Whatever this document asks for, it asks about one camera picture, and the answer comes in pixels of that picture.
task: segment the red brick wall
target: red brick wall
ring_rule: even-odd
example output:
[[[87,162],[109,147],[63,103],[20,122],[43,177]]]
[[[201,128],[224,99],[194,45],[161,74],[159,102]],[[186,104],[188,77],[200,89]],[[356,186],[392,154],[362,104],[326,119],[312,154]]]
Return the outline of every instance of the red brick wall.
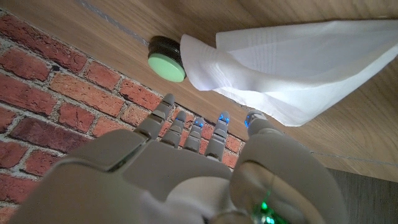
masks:
[[[114,129],[133,130],[162,96],[18,18],[0,15],[0,224],[45,172],[76,147]],[[187,124],[196,114],[176,105]],[[201,153],[214,130],[207,122]],[[234,167],[243,142],[228,136],[223,162]]]

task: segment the wooden surface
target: wooden surface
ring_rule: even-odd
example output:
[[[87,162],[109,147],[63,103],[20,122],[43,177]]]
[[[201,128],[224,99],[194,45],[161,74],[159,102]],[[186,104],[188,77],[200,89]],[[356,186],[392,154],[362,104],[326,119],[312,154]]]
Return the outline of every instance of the wooden surface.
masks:
[[[398,223],[398,183],[329,170],[341,188],[350,224]]]
[[[247,111],[185,80],[170,83],[147,66],[147,48],[126,29],[148,41],[154,35],[179,40],[186,33],[215,46],[220,31],[329,21],[398,18],[398,1],[173,1],[173,0],[1,1],[1,6],[74,45],[94,58],[177,103],[216,121],[231,114],[229,130],[247,138]],[[89,10],[91,4],[101,13]],[[110,23],[113,19],[119,27]],[[299,128],[274,124],[309,147],[327,167],[398,182],[398,59],[345,99]]]

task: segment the round green object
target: round green object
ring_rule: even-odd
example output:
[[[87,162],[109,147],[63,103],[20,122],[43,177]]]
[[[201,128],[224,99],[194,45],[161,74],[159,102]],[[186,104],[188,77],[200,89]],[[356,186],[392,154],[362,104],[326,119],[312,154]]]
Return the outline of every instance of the round green object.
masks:
[[[182,82],[185,71],[176,61],[162,54],[151,54],[148,64],[160,77],[171,82]]]

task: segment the robotic hand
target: robotic hand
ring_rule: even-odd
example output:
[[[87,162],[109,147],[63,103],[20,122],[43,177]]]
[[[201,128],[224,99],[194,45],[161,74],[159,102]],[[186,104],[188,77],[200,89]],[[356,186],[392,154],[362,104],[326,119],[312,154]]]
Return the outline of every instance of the robotic hand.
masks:
[[[299,143],[259,111],[230,171],[221,163],[229,115],[222,112],[205,155],[203,120],[178,149],[184,112],[160,141],[173,95],[133,131],[117,130],[58,162],[11,223],[346,223],[339,187]]]

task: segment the wooden table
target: wooden table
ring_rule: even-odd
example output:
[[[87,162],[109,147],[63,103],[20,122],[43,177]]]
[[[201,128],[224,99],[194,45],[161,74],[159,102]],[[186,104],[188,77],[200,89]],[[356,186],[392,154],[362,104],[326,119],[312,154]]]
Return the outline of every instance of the wooden table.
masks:
[[[398,1],[345,0],[35,0],[0,6],[177,103],[216,121],[231,113],[230,131],[247,139],[247,111],[188,80],[170,83],[147,65],[146,41],[192,35],[215,46],[221,31],[335,19],[397,19]],[[398,60],[299,128],[272,122],[313,151],[326,167],[398,182]]]

